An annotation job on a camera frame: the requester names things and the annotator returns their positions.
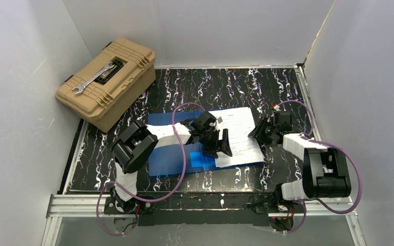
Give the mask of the white paper sheet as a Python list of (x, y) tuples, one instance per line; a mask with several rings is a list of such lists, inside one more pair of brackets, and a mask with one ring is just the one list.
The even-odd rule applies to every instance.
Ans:
[(264, 158), (258, 142), (248, 136), (255, 128), (249, 107), (214, 110), (210, 113), (221, 119), (218, 124), (220, 130), (228, 129), (228, 140), (232, 151), (231, 157), (219, 152), (215, 160), (216, 167), (227, 168), (263, 163)]

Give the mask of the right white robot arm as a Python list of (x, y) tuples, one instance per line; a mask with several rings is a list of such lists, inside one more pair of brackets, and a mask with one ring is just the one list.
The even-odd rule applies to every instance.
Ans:
[(248, 135), (260, 144), (277, 145), (303, 162), (302, 178), (276, 186), (274, 204), (317, 198), (342, 198), (351, 194), (346, 157), (334, 147), (316, 143), (292, 127), (292, 115), (274, 111), (262, 117)]

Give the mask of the blue plastic folder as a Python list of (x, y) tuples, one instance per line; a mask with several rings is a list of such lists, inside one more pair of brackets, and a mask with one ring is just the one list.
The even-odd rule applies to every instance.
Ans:
[[(247, 165), (218, 168), (215, 166), (215, 158), (203, 155), (200, 143), (185, 145), (186, 173), (207, 172)], [(183, 169), (183, 154), (178, 144), (159, 147), (153, 150), (148, 159), (150, 176), (181, 174)]]

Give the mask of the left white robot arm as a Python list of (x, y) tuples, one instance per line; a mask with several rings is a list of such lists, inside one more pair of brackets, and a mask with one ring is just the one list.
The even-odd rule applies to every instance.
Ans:
[(233, 156), (228, 129), (219, 129), (220, 119), (208, 111), (191, 112), (189, 118), (176, 119), (169, 125), (147, 125), (136, 120), (112, 146), (116, 164), (116, 180), (110, 189), (110, 206), (120, 212), (134, 213), (142, 203), (158, 202), (158, 198), (137, 195), (138, 171), (146, 163), (163, 164), (167, 175), (179, 174), (178, 189), (194, 157), (186, 149), (196, 147), (198, 159), (216, 160), (220, 155)]

